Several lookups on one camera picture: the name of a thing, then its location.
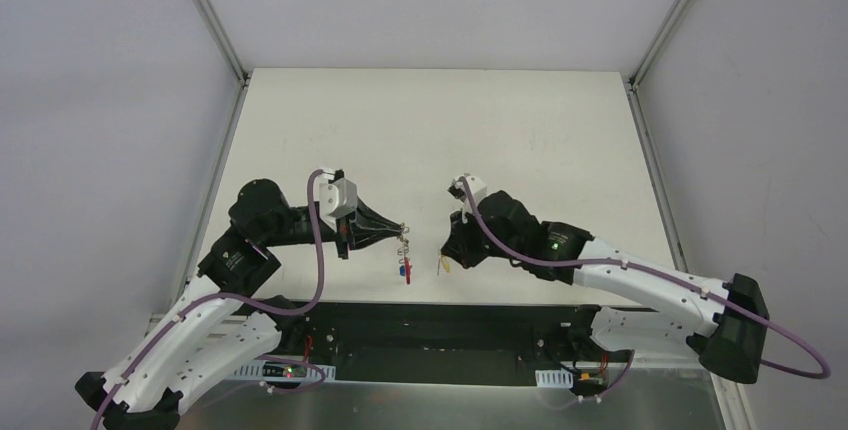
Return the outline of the key with yellow tag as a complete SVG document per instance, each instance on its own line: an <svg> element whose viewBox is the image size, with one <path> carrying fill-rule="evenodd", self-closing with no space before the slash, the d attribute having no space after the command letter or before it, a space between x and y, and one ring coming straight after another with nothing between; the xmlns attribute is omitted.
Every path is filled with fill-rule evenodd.
<svg viewBox="0 0 848 430"><path fill-rule="evenodd" d="M451 273L451 264L450 259L444 255L440 254L437 260L437 268L436 275L441 276L442 274L449 275Z"/></svg>

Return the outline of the steel key holder red handle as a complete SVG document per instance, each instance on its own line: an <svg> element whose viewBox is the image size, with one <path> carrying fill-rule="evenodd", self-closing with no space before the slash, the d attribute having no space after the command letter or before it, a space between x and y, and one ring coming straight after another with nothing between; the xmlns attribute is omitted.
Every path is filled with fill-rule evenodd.
<svg viewBox="0 0 848 430"><path fill-rule="evenodd" d="M398 236L399 247L397 249L398 268L399 266L406 267L406 275L402 276L406 285L411 284L412 265L409 258L410 245L408 240L409 227L406 224L401 225L400 235Z"/></svg>

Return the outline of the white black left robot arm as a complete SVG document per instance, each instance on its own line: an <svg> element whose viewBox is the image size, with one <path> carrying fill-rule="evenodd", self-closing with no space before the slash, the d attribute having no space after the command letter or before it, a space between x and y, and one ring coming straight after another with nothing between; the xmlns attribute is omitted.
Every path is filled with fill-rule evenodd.
<svg viewBox="0 0 848 430"><path fill-rule="evenodd" d="M86 372L75 384L95 412L92 428L173 429L207 391L243 364L275 349L297 352L307 314L323 296L323 245L341 259L408 228L373 210L341 170L318 169L307 180L307 202L290 205L279 186L255 179L238 192L229 226L199 264L195 277L154 329L105 372ZM296 304L255 294L281 269L275 247L311 245L317 284Z"/></svg>

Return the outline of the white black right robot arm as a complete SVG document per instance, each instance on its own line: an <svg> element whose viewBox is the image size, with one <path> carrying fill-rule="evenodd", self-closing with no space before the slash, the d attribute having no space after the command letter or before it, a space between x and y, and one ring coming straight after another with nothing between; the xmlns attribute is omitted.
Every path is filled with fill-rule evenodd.
<svg viewBox="0 0 848 430"><path fill-rule="evenodd" d="M643 306L628 313L588 305L570 325L569 350L583 360L604 350L646 350L697 357L706 370L737 383L758 380L769 318L759 283L675 269L651 270L590 232L532 215L504 191L450 217L440 252L473 268L502 258L535 277L593 288Z"/></svg>

